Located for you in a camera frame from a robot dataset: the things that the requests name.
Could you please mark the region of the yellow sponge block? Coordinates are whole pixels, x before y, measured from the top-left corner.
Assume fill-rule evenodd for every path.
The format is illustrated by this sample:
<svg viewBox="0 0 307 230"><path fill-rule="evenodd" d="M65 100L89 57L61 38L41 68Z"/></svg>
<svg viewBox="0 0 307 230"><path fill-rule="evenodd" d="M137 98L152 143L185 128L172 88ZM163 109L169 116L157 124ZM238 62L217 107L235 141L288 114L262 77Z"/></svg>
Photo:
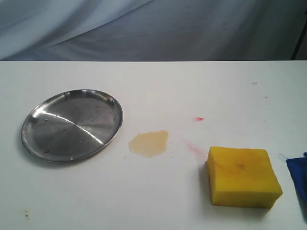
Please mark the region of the yellow sponge block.
<svg viewBox="0 0 307 230"><path fill-rule="evenodd" d="M212 146L207 168L214 206L272 208L283 194L264 149Z"/></svg>

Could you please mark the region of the beige liquid spill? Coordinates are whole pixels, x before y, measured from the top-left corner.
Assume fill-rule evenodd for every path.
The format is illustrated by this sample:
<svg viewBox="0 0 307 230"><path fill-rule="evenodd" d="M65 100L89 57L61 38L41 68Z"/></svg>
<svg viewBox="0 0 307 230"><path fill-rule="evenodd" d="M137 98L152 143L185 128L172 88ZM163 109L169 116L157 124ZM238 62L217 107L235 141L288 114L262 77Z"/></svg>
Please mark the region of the beige liquid spill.
<svg viewBox="0 0 307 230"><path fill-rule="evenodd" d="M166 130L140 133L129 142L129 150L140 156L153 158L167 150L168 137L169 132Z"/></svg>

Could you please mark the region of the round stainless steel plate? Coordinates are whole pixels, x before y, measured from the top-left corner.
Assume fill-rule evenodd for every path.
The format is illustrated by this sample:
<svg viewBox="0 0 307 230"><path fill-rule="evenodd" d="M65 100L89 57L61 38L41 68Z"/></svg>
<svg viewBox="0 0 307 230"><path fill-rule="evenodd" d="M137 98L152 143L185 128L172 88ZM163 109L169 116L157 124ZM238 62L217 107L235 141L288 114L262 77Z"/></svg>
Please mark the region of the round stainless steel plate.
<svg viewBox="0 0 307 230"><path fill-rule="evenodd" d="M48 162L82 161L103 150L124 120L120 103L98 90L57 94L34 108L21 128L21 140L33 156Z"/></svg>

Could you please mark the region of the grey draped backdrop cloth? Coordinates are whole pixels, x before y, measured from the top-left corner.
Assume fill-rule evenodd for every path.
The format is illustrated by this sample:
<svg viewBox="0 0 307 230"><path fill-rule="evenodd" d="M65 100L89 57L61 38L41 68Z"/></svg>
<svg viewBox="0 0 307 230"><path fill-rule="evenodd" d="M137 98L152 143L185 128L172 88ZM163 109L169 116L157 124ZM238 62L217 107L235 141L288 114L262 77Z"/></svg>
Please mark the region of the grey draped backdrop cloth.
<svg viewBox="0 0 307 230"><path fill-rule="evenodd" d="M3 0L0 58L289 60L304 0Z"/></svg>

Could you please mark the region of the blue cloth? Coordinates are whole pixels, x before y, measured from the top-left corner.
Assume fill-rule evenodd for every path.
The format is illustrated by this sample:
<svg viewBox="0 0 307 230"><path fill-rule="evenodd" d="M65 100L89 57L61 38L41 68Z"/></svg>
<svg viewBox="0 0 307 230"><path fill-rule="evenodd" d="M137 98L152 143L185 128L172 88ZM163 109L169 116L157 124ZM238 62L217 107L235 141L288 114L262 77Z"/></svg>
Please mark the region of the blue cloth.
<svg viewBox="0 0 307 230"><path fill-rule="evenodd" d="M289 173L292 177L298 200L307 210L307 153L303 157L289 158L286 160Z"/></svg>

